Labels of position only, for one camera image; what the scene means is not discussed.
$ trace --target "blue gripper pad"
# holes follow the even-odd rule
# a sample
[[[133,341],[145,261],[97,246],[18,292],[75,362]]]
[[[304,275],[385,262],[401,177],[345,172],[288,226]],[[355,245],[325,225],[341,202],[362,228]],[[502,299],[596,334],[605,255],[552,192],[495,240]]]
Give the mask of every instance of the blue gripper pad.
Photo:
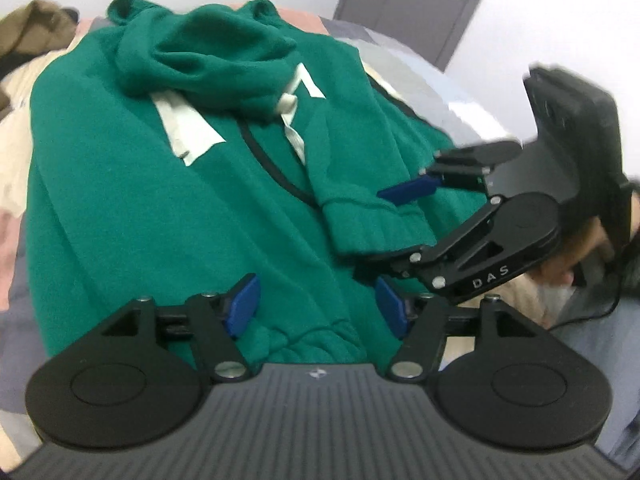
[[[441,185],[442,181],[439,178],[423,175],[396,186],[387,187],[378,192],[378,197],[398,206],[432,195]]]
[[[260,303],[260,278],[246,275],[227,293],[228,314],[224,325],[231,337],[240,337],[249,325]]]
[[[402,339],[409,332],[409,322],[404,309],[404,299],[394,290],[393,286],[384,278],[376,280],[376,304],[380,309],[386,325],[398,339]]]

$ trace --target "bed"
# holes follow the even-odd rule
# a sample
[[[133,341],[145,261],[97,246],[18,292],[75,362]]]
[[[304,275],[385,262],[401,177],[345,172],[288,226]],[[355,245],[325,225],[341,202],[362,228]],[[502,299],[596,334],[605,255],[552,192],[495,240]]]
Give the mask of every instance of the bed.
[[[329,34],[355,46],[363,62],[379,73],[422,118],[443,130],[459,146],[508,136],[500,124],[451,79],[408,47],[359,25],[281,9],[289,23],[307,32]],[[102,19],[85,20],[72,48]],[[34,78],[64,51],[50,53],[13,72],[2,82],[14,111],[5,121],[28,121]],[[34,370],[46,360],[31,304],[21,222],[26,206],[26,171],[31,155],[28,138],[0,138],[0,468],[11,470],[33,452],[39,439],[26,415],[24,390]]]

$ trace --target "green jacket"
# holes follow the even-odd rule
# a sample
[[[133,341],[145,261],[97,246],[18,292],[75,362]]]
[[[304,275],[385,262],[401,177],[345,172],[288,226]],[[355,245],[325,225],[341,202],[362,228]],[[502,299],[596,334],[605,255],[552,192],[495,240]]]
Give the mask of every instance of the green jacket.
[[[251,364],[384,366],[399,343],[352,279],[353,257],[433,244],[484,202],[453,190],[399,208],[376,197],[450,140],[372,88],[356,49],[287,24],[268,0],[185,15],[115,0],[108,16],[118,26],[53,62],[31,97],[27,255],[47,351],[131,298],[181,304],[255,272],[262,299],[238,341]],[[295,91],[304,165],[276,112],[300,63],[324,95]],[[166,89],[226,141],[190,166],[149,98]],[[265,171],[238,118],[318,207]]]

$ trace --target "gray plastic base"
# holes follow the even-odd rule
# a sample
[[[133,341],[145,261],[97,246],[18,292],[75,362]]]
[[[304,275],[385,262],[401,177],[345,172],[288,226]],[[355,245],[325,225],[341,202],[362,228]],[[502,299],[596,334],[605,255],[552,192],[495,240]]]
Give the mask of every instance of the gray plastic base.
[[[16,480],[617,480],[591,446],[546,455],[494,449],[442,418],[419,386],[372,365],[265,365],[213,389],[179,430],[137,449],[43,445]]]

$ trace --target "brown garment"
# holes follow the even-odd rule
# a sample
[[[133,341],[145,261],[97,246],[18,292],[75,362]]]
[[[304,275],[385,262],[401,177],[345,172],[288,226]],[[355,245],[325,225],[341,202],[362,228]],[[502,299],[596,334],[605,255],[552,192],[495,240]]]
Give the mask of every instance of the brown garment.
[[[33,0],[0,20],[0,58],[9,54],[39,56],[66,48],[76,34],[76,23],[55,3]],[[10,105],[0,90],[0,118]]]

